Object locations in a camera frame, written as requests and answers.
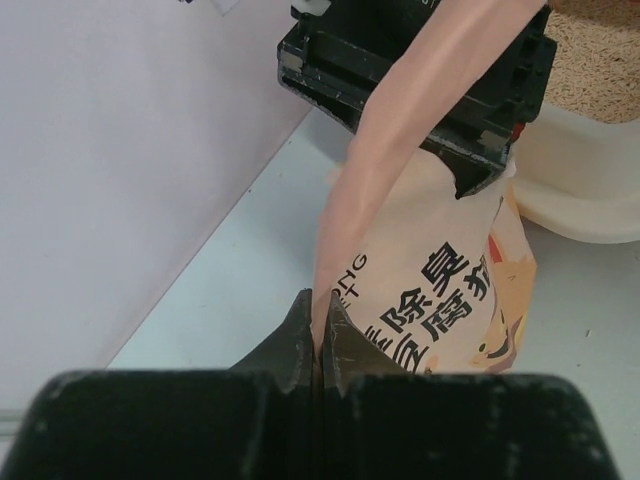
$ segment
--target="black printed characters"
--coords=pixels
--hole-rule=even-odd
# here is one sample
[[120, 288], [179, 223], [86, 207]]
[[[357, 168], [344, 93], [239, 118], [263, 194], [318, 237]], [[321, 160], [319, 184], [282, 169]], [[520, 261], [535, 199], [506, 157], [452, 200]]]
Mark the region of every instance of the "black printed characters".
[[480, 296], [480, 301], [487, 296], [491, 281], [489, 280], [489, 270], [487, 260], [484, 255], [480, 258], [480, 263], [471, 269], [471, 273], [464, 277], [464, 281], [473, 293], [473, 298]]
[[416, 373], [418, 365], [424, 354], [427, 353], [429, 347], [420, 348], [420, 346], [413, 341], [411, 333], [407, 333], [396, 347], [393, 352], [393, 361], [400, 365], [405, 370], [411, 373]]
[[378, 347], [383, 352], [386, 352], [388, 348], [391, 346], [391, 344], [393, 343], [393, 340], [385, 337], [380, 338], [381, 333], [382, 333], [381, 328], [374, 330], [374, 328], [371, 325], [369, 325], [369, 327], [367, 327], [367, 330], [364, 332], [364, 335], [376, 347]]
[[367, 264], [366, 255], [358, 255], [348, 268], [345, 274], [338, 280], [338, 286], [333, 289], [333, 293], [337, 293], [342, 302], [342, 306], [346, 309], [351, 306], [349, 296], [358, 298], [360, 294], [356, 291], [356, 279], [358, 273]]
[[432, 304], [421, 288], [415, 288], [400, 295], [400, 306], [391, 307], [380, 316], [380, 320], [389, 325], [396, 333], [402, 333], [404, 326], [420, 320], [425, 315], [424, 307]]
[[447, 287], [449, 280], [469, 266], [469, 261], [445, 243], [435, 253], [429, 255], [429, 261], [422, 268], [422, 275], [433, 285], [433, 291], [441, 297]]
[[456, 288], [421, 325], [431, 334], [433, 341], [437, 342], [440, 339], [438, 332], [447, 333], [458, 320], [468, 317], [472, 311], [471, 305], [462, 298], [460, 289]]

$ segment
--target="wood pellet litter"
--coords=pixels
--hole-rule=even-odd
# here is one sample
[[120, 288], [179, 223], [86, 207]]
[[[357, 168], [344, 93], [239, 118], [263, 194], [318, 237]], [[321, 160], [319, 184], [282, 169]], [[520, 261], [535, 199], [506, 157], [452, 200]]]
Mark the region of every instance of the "wood pellet litter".
[[546, 34], [558, 42], [545, 101], [604, 123], [640, 118], [640, 5], [560, 0]]

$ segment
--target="bag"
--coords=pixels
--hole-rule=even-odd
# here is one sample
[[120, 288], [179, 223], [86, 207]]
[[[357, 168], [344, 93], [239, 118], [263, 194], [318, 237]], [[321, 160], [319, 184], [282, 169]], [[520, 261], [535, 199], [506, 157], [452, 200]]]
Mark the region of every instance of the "bag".
[[[423, 211], [418, 212], [420, 214], [418, 216], [407, 213], [416, 213], [416, 207], [411, 206], [410, 202], [402, 201], [402, 198], [415, 197], [414, 193], [421, 188], [424, 189], [425, 186], [418, 185], [419, 182], [411, 182], [409, 178], [411, 172], [405, 172], [405, 170], [414, 155], [422, 156], [422, 153], [415, 152], [424, 142], [427, 134], [433, 131], [465, 92], [468, 92], [484, 75], [544, 3], [545, 0], [442, 1], [413, 39], [409, 48], [392, 65], [367, 99], [358, 120], [356, 135], [347, 150], [344, 169], [329, 193], [327, 204], [318, 223], [311, 305], [311, 335], [316, 360], [322, 350], [327, 312], [335, 280], [344, 270], [349, 259], [354, 257], [358, 245], [362, 244], [371, 222], [387, 200], [398, 178], [407, 177], [405, 181], [413, 186], [413, 193], [405, 194], [402, 189], [396, 189], [399, 198], [391, 199], [387, 203], [388, 210], [391, 214], [397, 214], [398, 220], [390, 219], [382, 223], [389, 223], [395, 227], [396, 222], [402, 223], [404, 219], [409, 218], [411, 221], [420, 219], [422, 224], [421, 215], [427, 215], [431, 221], [426, 225], [432, 229], [431, 231], [418, 229], [407, 234], [426, 237], [433, 235], [444, 243], [446, 239], [456, 243], [462, 242], [461, 246], [449, 245], [454, 250], [468, 243], [469, 239], [460, 235], [472, 233], [473, 238], [482, 238], [482, 242], [486, 242], [491, 225], [490, 215], [487, 217], [487, 212], [497, 211], [499, 198], [506, 188], [505, 181], [486, 192], [483, 191], [478, 197], [493, 199], [495, 205], [488, 203], [491, 209], [469, 207], [469, 213], [460, 217], [465, 222], [471, 222], [470, 225], [482, 225], [485, 230], [483, 234], [482, 230], [470, 230], [465, 224], [458, 225], [453, 221], [459, 213], [466, 211], [464, 208], [460, 210], [461, 206], [464, 205], [466, 208], [469, 202], [449, 201], [446, 208], [426, 209], [427, 206], [433, 206], [432, 202], [446, 200], [444, 190], [437, 195], [431, 190], [422, 190], [431, 195], [422, 199]], [[428, 162], [428, 165], [434, 169], [438, 169], [433, 167], [437, 164], [439, 161], [436, 162], [433, 158]], [[444, 165], [439, 165], [441, 176], [443, 167]], [[421, 167], [414, 167], [414, 170], [421, 173]], [[423, 174], [422, 178], [429, 180], [428, 175]], [[499, 185], [503, 186], [502, 190], [495, 190]], [[448, 234], [443, 236], [442, 233], [445, 230]], [[372, 233], [370, 238], [376, 238], [375, 234]], [[429, 239], [428, 244], [434, 246], [432, 243]], [[446, 250], [444, 243], [437, 248], [444, 247]], [[481, 243], [470, 243], [473, 244], [473, 248], [464, 253], [467, 255], [465, 258], [470, 262], [479, 261], [482, 256]], [[404, 248], [402, 244], [395, 242], [394, 245], [387, 243], [386, 246]], [[398, 249], [379, 251], [375, 260], [376, 265], [382, 262], [381, 257], [389, 256], [391, 253], [394, 257], [406, 260], [408, 255], [404, 252], [400, 253]], [[380, 266], [375, 270], [380, 274], [384, 273]], [[403, 282], [408, 282], [405, 276], [401, 279]], [[388, 287], [392, 290], [396, 289], [395, 285], [388, 285]], [[407, 288], [409, 290], [406, 291], [411, 292], [417, 287], [408, 285]], [[424, 302], [435, 302], [436, 306], [439, 305], [440, 290], [436, 293], [436, 299], [427, 299]], [[410, 327], [415, 327], [413, 321], [407, 320], [407, 323]], [[451, 323], [451, 320], [442, 323], [438, 328], [440, 330], [447, 328], [446, 323]], [[423, 332], [413, 333], [419, 336]], [[396, 355], [397, 358], [400, 358], [399, 356], [405, 351], [404, 348], [404, 346], [401, 347], [400, 353]], [[423, 358], [427, 358], [426, 350], [424, 352], [420, 362], [423, 362]]]
[[456, 200], [418, 151], [335, 282], [355, 326], [412, 373], [501, 372], [520, 347], [536, 263], [511, 177]]

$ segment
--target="white table surface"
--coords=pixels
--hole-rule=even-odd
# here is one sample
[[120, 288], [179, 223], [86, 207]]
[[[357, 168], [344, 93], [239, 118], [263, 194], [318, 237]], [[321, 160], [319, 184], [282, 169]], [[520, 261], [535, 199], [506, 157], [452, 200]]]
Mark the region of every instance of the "white table surface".
[[[311, 285], [326, 178], [349, 138], [312, 112], [111, 367], [229, 367], [279, 325]], [[530, 224], [527, 233], [539, 271], [514, 371], [574, 382], [624, 478], [640, 478], [640, 244], [580, 244]]]

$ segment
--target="white litter tray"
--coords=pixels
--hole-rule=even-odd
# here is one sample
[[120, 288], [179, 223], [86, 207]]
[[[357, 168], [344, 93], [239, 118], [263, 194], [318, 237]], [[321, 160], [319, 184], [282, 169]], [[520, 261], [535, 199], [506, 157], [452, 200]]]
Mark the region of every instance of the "white litter tray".
[[516, 155], [524, 216], [582, 242], [640, 240], [640, 121], [605, 124], [545, 104]]

